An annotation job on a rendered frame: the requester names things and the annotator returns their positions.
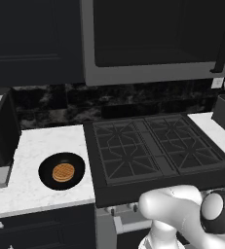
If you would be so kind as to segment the white wall socket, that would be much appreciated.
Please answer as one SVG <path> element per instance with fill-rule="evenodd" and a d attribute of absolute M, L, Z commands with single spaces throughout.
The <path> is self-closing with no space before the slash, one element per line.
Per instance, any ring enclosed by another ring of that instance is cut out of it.
<path fill-rule="evenodd" d="M 223 79 L 222 78 L 214 78 L 212 80 L 211 87 L 213 89 L 220 89 L 222 87 L 222 84 L 223 84 Z"/>

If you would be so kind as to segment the dark navy drawer front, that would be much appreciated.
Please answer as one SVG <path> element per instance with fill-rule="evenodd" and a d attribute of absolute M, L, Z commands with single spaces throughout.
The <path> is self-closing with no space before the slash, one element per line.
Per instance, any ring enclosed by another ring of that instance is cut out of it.
<path fill-rule="evenodd" d="M 94 205 L 0 218 L 0 249 L 95 249 Z"/>

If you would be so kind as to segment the black and grey countertop appliance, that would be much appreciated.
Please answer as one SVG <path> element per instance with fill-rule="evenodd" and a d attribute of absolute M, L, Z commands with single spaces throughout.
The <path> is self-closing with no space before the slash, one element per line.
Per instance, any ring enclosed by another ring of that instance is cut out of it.
<path fill-rule="evenodd" d="M 0 188 L 8 186 L 20 136 L 12 90 L 0 88 Z"/>

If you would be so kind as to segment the dark navy cupboard door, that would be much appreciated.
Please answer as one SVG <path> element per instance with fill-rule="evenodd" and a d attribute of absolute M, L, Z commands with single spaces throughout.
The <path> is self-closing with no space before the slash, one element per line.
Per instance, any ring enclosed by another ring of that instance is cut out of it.
<path fill-rule="evenodd" d="M 0 87 L 83 81 L 79 0 L 0 0 Z"/>

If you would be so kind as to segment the black bowl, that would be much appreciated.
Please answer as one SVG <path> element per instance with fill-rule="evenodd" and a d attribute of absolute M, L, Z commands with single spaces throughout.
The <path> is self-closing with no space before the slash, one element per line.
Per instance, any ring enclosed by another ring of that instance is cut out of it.
<path fill-rule="evenodd" d="M 68 163 L 74 167 L 73 177 L 65 182 L 58 182 L 54 179 L 54 168 L 61 164 Z M 56 153 L 45 158 L 38 168 L 38 174 L 41 182 L 48 188 L 55 191 L 69 190 L 78 185 L 84 177 L 86 165 L 84 160 L 73 153 Z"/>

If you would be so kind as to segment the black gas hob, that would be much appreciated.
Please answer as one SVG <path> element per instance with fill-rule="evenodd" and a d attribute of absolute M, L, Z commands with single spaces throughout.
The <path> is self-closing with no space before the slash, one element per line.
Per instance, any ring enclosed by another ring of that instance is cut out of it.
<path fill-rule="evenodd" d="M 176 185 L 225 187 L 225 153 L 183 114 L 84 124 L 97 207 Z"/>

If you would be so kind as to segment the silver oven front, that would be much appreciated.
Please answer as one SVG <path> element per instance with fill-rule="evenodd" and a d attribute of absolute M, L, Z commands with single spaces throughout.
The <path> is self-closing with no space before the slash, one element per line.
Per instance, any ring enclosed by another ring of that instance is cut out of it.
<path fill-rule="evenodd" d="M 96 210 L 96 244 L 97 249 L 138 249 L 141 240 L 150 232 L 150 229 L 125 232 L 117 234 L 114 220 L 115 216 L 120 216 L 123 224 L 135 223 L 148 220 L 139 211 L 133 212 L 133 203 L 115 208 L 115 215 L 108 212 L 108 208 L 98 208 Z"/>

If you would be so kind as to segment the round golden waffle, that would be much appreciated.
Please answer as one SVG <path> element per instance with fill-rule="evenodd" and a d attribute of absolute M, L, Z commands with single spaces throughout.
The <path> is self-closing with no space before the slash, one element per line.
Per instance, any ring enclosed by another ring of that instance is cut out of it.
<path fill-rule="evenodd" d="M 71 180 L 75 173 L 75 167 L 70 163 L 60 163 L 53 169 L 53 178 L 60 183 Z"/>

